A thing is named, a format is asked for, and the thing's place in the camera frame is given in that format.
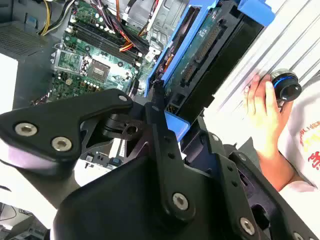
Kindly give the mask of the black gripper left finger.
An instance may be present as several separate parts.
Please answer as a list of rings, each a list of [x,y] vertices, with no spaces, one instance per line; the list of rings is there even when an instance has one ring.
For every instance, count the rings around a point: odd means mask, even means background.
[[[130,211],[189,222],[196,207],[184,184],[175,133],[167,127],[163,88],[155,88],[150,98],[139,104],[109,89],[4,113],[0,158],[39,176],[63,179],[88,147],[124,139],[124,165],[78,189],[70,205],[81,213],[109,216],[125,202]]]

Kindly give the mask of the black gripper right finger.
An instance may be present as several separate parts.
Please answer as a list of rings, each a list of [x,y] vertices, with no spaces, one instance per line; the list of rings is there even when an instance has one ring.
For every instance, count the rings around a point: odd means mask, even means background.
[[[181,141],[185,162],[219,182],[232,240],[315,240],[317,236],[252,161],[209,132],[199,116]]]

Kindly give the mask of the bare person hand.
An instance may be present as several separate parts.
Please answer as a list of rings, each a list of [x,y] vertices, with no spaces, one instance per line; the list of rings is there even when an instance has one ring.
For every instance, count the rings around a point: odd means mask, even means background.
[[[251,85],[244,90],[244,112],[248,122],[248,132],[256,151],[265,156],[278,152],[278,140],[292,111],[293,101],[278,108],[271,76],[262,79],[255,75]]]

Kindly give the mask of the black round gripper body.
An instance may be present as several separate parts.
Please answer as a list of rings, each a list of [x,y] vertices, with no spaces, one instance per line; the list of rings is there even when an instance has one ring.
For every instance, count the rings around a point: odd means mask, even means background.
[[[133,160],[69,195],[53,240],[314,240],[316,234],[241,152],[209,154],[210,173],[180,164],[171,188],[155,161]]]

